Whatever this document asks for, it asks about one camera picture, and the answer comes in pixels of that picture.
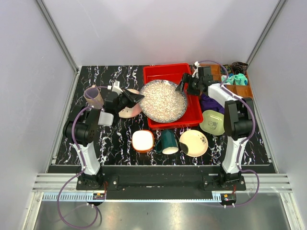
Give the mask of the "pink cream round plate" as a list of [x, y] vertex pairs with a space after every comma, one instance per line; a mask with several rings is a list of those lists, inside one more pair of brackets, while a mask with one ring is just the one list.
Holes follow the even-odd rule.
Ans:
[[138, 114], [140, 114], [141, 112], [142, 112], [142, 109], [139, 103], [137, 103], [132, 108], [125, 107], [123, 110], [119, 112], [118, 115], [120, 118], [133, 118], [137, 116]]

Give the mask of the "speckled grey large plate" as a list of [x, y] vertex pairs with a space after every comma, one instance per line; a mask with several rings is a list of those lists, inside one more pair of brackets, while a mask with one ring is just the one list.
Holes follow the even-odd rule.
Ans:
[[179, 120], [188, 108], [187, 96], [176, 91], [177, 84], [168, 80], [153, 80], [145, 84], [139, 102], [142, 112], [158, 123], [172, 123]]

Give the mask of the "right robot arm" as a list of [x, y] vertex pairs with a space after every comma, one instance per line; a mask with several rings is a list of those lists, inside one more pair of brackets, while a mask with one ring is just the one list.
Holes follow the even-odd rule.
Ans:
[[242, 179], [242, 157], [256, 127], [253, 100], [236, 95], [222, 82], [214, 80], [209, 66], [199, 66], [193, 74], [183, 73], [176, 91], [183, 92], [185, 88], [188, 95], [205, 92], [224, 107], [224, 130], [228, 141], [216, 182], [220, 188], [228, 190]]

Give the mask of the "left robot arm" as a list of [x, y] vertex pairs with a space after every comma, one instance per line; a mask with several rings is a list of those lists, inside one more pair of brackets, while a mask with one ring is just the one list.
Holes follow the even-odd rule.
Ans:
[[75, 177], [82, 185], [88, 185], [94, 190], [106, 185], [94, 149], [98, 126], [115, 126], [119, 112], [126, 107], [133, 108], [143, 98], [141, 94], [119, 89], [113, 90], [98, 108], [81, 105], [73, 108], [63, 127], [63, 135], [75, 148], [80, 159], [81, 171]]

